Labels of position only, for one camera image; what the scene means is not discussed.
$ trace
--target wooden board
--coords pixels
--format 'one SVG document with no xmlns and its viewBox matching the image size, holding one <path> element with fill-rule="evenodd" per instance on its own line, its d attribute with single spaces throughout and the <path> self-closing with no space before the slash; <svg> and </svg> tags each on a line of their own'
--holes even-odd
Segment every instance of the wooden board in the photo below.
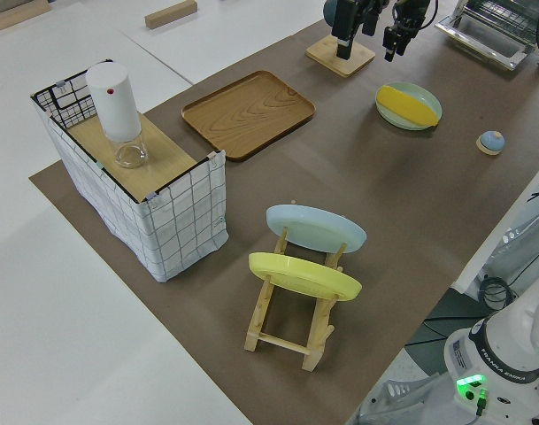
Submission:
<svg viewBox="0 0 539 425">
<path fill-rule="evenodd" d="M 144 165 L 137 168 L 124 168 L 115 163 L 111 142 L 106 139 L 97 115 L 68 130 L 138 202 L 196 164 L 151 121 L 141 114 L 140 118 L 149 157 Z"/>
<path fill-rule="evenodd" d="M 337 46 L 336 37 L 327 35 L 309 47 L 305 54 L 344 78 L 353 75 L 375 58 L 375 53 L 354 42 L 351 46 L 350 58 L 348 60 L 341 59 L 336 56 Z"/>
<path fill-rule="evenodd" d="M 0 30 L 48 11 L 50 11 L 50 6 L 47 0 L 33 0 L 32 2 L 14 7 L 9 11 L 1 12 Z"/>
<path fill-rule="evenodd" d="M 272 73 L 257 71 L 182 109 L 182 118 L 227 158 L 243 161 L 300 127 L 314 105 Z"/>
<path fill-rule="evenodd" d="M 145 17 L 145 26 L 149 29 L 155 29 L 164 24 L 168 24 L 169 22 L 173 22 L 174 20 L 188 16 L 191 13 L 195 13 L 197 10 L 198 5 L 195 0 L 185 0 L 174 6 L 147 15 Z"/>
</svg>

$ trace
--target metal oven rack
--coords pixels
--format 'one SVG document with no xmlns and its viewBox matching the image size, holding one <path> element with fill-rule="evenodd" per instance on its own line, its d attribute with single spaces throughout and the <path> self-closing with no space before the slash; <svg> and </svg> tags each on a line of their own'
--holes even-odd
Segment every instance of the metal oven rack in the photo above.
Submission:
<svg viewBox="0 0 539 425">
<path fill-rule="evenodd" d="M 536 46 L 539 0 L 460 0 L 438 22 L 468 51 L 513 70 Z"/>
</svg>

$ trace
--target light blue plate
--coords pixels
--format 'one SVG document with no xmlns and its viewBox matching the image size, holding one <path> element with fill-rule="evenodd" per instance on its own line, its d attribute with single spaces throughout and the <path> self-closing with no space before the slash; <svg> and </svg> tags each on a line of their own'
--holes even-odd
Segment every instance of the light blue plate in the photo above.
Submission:
<svg viewBox="0 0 539 425">
<path fill-rule="evenodd" d="M 287 240 L 320 252 L 358 250 L 367 234 L 353 221 L 332 212 L 303 205 L 275 205 L 267 209 L 267 226 L 278 236 L 287 228 Z"/>
<path fill-rule="evenodd" d="M 412 84 L 410 82 L 391 82 L 385 85 L 390 86 L 393 89 L 402 91 L 407 95 L 412 96 L 418 101 L 422 102 L 435 112 L 438 119 L 443 116 L 443 108 L 440 105 L 438 99 L 435 97 L 435 95 L 430 93 L 428 90 L 423 89 L 421 86 L 417 86 L 416 84 Z M 410 122 L 409 120 L 406 120 L 400 115 L 387 109 L 385 106 L 379 104 L 377 102 L 377 93 L 375 94 L 375 105 L 377 106 L 377 111 L 379 112 L 379 114 L 388 123 L 393 124 L 396 127 L 402 128 L 404 130 L 424 130 L 425 128 L 428 128 L 424 126 L 418 126 L 415 123 Z"/>
</svg>

